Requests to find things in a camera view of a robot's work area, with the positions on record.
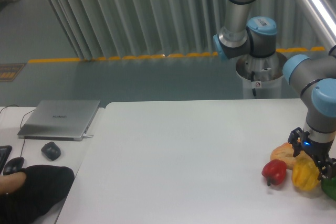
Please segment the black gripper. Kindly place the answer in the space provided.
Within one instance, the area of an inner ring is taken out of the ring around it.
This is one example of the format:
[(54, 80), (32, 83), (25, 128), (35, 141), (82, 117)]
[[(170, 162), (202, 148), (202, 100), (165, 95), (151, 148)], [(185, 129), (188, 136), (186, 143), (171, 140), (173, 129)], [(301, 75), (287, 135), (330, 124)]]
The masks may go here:
[(307, 138), (301, 143), (305, 153), (314, 161), (319, 170), (318, 180), (332, 179), (335, 177), (335, 158), (329, 157), (333, 141), (319, 143)]

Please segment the person's bare hand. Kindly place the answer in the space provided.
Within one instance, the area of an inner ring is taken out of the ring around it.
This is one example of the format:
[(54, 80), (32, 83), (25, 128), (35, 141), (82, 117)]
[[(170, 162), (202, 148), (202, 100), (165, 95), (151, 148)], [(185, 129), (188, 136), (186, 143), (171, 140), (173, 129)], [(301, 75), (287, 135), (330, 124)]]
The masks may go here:
[(0, 194), (11, 194), (19, 190), (26, 180), (26, 174), (24, 172), (13, 173), (10, 175), (1, 175), (0, 180)]

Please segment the black sleeved forearm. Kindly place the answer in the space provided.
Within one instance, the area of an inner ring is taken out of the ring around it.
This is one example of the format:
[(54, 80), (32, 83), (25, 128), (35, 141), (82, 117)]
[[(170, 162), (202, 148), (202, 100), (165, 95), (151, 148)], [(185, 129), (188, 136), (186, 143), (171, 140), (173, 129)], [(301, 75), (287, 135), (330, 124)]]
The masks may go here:
[(34, 165), (20, 172), (27, 176), (23, 186), (1, 195), (1, 223), (33, 223), (67, 197), (75, 180), (65, 166)]

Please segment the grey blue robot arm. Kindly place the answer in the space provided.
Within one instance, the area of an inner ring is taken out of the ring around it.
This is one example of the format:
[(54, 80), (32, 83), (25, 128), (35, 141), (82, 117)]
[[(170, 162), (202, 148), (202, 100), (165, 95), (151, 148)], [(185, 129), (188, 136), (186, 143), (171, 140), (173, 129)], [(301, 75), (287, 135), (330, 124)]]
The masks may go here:
[[(218, 55), (228, 60), (243, 55), (268, 59), (275, 55), (276, 26), (267, 18), (249, 19), (256, 0), (227, 0), (226, 20), (213, 37)], [(329, 0), (295, 0), (320, 46), (294, 49), (282, 74), (307, 107), (305, 124), (288, 138), (294, 156), (305, 152), (320, 177), (335, 177), (329, 151), (335, 140), (335, 10)]]

